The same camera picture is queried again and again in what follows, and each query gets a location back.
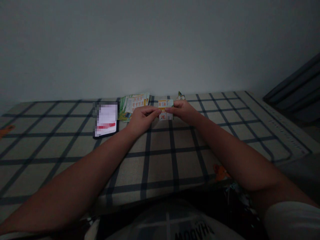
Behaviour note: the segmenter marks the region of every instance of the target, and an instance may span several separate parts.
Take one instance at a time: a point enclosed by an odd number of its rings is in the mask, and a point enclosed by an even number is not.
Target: stack of cards
[[[164,109],[167,107],[173,107],[173,99],[166,99],[166,100],[158,100],[159,109],[161,109],[161,113],[159,115],[159,120],[172,120],[173,114],[167,113]]]
[[[137,107],[146,106],[149,103],[150,93],[129,95],[120,99],[119,120],[129,122],[133,111]]]

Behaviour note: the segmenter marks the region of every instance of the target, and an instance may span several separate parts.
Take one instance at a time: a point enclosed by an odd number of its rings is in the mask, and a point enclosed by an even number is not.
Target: checkered fabric
[[[163,97],[151,96],[150,104],[157,107],[159,99]],[[245,91],[186,95],[186,99],[275,164],[320,150],[301,129]],[[13,124],[15,129],[0,140],[0,222],[108,139],[92,138],[92,107],[97,101],[119,98],[21,103],[2,116],[1,126]],[[120,130],[126,125],[120,122]],[[112,175],[97,209],[203,184],[215,177],[213,164],[220,163],[195,128],[179,118],[156,119]]]

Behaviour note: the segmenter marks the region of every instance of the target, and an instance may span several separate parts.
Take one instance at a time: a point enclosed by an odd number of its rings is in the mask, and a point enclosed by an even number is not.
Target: small card
[[[161,109],[161,113],[159,115],[159,120],[172,120],[173,114],[167,113],[164,109],[167,107],[173,107],[173,99],[159,100],[159,109]]]

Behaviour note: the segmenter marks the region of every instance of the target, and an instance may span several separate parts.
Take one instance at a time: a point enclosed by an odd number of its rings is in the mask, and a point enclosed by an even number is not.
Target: blurred phone
[[[96,123],[93,138],[109,137],[119,132],[119,103],[103,102],[96,106]]]

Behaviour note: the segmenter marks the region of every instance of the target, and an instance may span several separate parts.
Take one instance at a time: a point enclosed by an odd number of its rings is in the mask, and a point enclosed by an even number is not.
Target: finger
[[[186,100],[176,100],[173,102],[173,106],[176,108],[182,108],[182,106],[185,102],[186,102]]]
[[[174,107],[174,108],[165,108],[164,110],[167,113],[173,113],[173,114],[175,114],[177,116],[180,116],[181,115],[181,111],[182,111],[181,108],[176,108],[176,107]]]
[[[151,114],[147,117],[148,121],[150,121],[150,123],[152,123],[153,120],[155,120],[155,118],[160,115],[160,113],[161,113],[161,110],[160,110],[160,109],[154,111],[153,113],[151,113]]]
[[[147,115],[148,113],[152,113],[156,111],[158,108],[154,106],[143,106],[138,108],[144,115]]]

